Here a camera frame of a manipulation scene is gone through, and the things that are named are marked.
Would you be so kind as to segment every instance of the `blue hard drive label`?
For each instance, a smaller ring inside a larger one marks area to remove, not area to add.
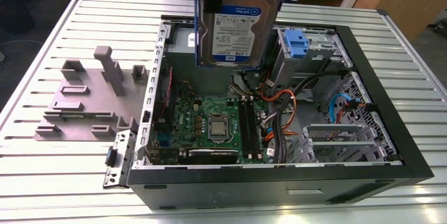
[[[261,8],[242,7],[242,6],[223,6],[219,13],[226,15],[259,16]]]
[[[213,55],[222,62],[242,62],[250,58],[261,8],[223,6],[215,14]]]

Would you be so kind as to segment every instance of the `red cable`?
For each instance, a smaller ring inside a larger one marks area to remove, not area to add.
[[[170,94],[171,94],[171,84],[173,84],[173,67],[170,68],[170,85],[169,85],[169,91],[167,91],[167,96],[166,96],[166,103],[163,104],[162,113],[161,113],[159,119],[157,120],[158,122],[161,121],[161,118],[163,114],[166,113],[166,107],[167,107],[167,103],[170,100]]]

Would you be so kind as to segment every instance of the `cable connector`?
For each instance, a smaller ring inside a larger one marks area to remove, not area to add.
[[[378,112],[378,111],[379,111],[379,107],[378,107],[378,105],[374,104],[374,103],[367,103],[367,104],[365,105],[365,110],[366,110],[367,112],[371,112],[371,111]]]
[[[361,101],[358,99],[353,99],[347,104],[343,104],[343,111],[354,112],[359,107]]]

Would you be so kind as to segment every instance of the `aluminum slatted table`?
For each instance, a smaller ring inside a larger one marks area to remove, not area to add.
[[[151,69],[161,15],[193,12],[193,0],[71,0],[0,114],[0,220],[446,223],[447,93],[389,16],[375,10],[285,5],[278,21],[351,27],[436,174],[420,185],[355,204],[151,211],[130,189],[102,189],[110,142],[34,140],[65,61],[99,68],[94,49],[102,44],[114,48],[122,69]]]

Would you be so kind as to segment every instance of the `metal bracket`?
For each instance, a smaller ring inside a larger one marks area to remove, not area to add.
[[[117,134],[114,146],[107,154],[107,173],[103,188],[129,188],[127,176],[133,163],[133,154],[137,135],[131,130],[121,131]]]

